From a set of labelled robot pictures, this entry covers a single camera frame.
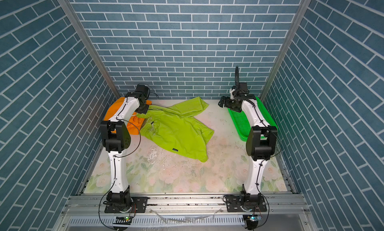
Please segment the orange shorts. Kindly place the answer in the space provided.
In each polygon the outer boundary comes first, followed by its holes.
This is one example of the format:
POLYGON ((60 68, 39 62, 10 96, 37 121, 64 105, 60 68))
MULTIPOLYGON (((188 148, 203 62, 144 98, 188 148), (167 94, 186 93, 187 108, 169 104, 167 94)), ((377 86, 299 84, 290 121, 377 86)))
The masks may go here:
POLYGON ((121 97, 116 100, 107 110, 104 121, 123 121, 127 125, 130 135, 139 135, 144 118, 137 117, 136 110, 140 107, 140 102, 134 97, 121 97))

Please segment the green perforated plastic basket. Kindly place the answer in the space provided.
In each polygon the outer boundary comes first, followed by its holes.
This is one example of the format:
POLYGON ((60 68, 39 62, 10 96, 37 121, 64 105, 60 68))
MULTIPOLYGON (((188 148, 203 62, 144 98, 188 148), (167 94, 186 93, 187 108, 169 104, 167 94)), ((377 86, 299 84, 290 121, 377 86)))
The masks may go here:
POLYGON ((246 107, 245 112, 242 111, 239 113, 228 109, 235 128, 242 141, 247 141, 251 126, 259 125, 260 127, 272 126, 278 128, 277 124, 268 113, 260 99, 256 97, 255 100, 252 100, 252 102, 256 106, 256 114, 254 114, 255 110, 248 102, 243 103, 243 107, 246 107))

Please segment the light green garment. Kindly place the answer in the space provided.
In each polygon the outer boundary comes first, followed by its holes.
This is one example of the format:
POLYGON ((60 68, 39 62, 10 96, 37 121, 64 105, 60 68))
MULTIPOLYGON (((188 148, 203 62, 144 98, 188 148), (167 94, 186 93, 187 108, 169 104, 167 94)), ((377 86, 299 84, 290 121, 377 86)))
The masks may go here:
POLYGON ((206 162, 207 144, 214 130, 195 116, 208 107, 209 104, 200 97, 170 107, 151 105, 146 114, 137 114, 137 117, 146 119, 141 135, 164 150, 206 162))

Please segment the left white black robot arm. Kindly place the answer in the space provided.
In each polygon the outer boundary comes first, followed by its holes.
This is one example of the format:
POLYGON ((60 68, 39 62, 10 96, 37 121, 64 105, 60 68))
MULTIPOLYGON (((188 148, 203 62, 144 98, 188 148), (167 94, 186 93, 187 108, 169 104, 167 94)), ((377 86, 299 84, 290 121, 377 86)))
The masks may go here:
POLYGON ((133 200, 126 174, 124 158, 129 156, 131 135, 127 129, 130 124, 139 131, 139 127, 130 121, 131 116, 146 113, 149 105, 147 91, 134 91, 119 98, 107 110, 101 122, 102 144, 111 162, 111 188, 106 194, 106 205, 118 213, 126 213, 132 209, 133 200))

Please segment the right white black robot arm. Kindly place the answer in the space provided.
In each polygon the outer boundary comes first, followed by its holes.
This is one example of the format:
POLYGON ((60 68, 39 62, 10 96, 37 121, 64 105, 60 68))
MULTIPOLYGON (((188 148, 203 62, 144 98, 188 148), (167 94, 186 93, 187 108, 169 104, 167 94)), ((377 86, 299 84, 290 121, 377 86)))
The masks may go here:
POLYGON ((237 97, 223 96, 219 107, 226 107, 236 112, 244 112, 251 127, 246 141, 246 152, 251 158, 248 178, 240 193, 242 205, 262 202, 261 183, 268 161, 275 154, 278 139, 278 128, 268 117, 263 115, 260 100, 250 95, 237 97))

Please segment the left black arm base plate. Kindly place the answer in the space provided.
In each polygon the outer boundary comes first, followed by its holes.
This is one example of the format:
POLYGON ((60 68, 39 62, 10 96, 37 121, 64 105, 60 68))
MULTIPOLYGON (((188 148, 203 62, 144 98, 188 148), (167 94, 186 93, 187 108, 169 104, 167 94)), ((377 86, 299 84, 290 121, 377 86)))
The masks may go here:
POLYGON ((107 214, 141 214, 146 211, 148 199, 148 197, 132 197, 127 202, 111 203, 104 201, 103 204, 106 205, 105 213, 107 214))

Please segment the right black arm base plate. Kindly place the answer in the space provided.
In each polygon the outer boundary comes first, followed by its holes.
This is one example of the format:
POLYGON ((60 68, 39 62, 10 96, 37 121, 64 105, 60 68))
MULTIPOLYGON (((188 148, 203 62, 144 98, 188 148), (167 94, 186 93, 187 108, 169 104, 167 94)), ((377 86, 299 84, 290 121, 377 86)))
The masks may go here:
POLYGON ((234 196, 225 195, 223 201, 229 213, 239 212, 266 212, 267 202, 262 195, 234 196))

